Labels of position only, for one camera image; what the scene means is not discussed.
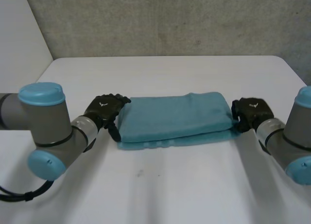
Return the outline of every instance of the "black cable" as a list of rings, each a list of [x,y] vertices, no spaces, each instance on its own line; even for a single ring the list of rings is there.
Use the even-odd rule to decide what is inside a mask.
[[[45,193],[53,184],[54,181],[46,181],[40,188],[35,191],[30,191],[25,194],[10,192],[0,186],[0,190],[6,194],[0,194],[0,201],[5,202],[19,202],[19,201],[31,201],[37,196]]]

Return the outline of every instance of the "gray robot arm segment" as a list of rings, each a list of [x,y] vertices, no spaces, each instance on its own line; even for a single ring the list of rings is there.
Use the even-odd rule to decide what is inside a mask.
[[[0,130],[28,130],[27,116],[16,93],[0,93]]]
[[[309,156],[310,152],[299,149],[284,139],[284,128],[290,127],[278,119],[264,121],[257,129],[256,135],[261,144],[278,162],[283,170],[295,160]]]

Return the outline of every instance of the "light blue joint cap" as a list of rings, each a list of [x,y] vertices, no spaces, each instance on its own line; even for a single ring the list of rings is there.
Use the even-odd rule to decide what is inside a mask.
[[[291,162],[285,173],[296,183],[311,185],[311,156],[301,157]]]
[[[29,105],[53,106],[62,103],[65,100],[65,95],[61,85],[53,82],[39,82],[20,89],[18,98]]]
[[[29,155],[28,167],[36,176],[49,181],[54,181],[66,171],[58,157],[42,150],[35,150]]]
[[[305,108],[311,108],[311,86],[306,86],[299,90],[295,103]]]

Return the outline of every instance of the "folded towel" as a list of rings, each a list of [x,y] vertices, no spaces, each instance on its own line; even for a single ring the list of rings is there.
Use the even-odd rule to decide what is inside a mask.
[[[218,92],[131,100],[119,114],[120,149],[189,146],[239,135],[233,129],[231,110]]]

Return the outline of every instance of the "gray concrete wall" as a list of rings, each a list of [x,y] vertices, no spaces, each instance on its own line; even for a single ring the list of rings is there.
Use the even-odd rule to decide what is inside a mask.
[[[55,59],[277,55],[311,84],[311,0],[28,2]]]

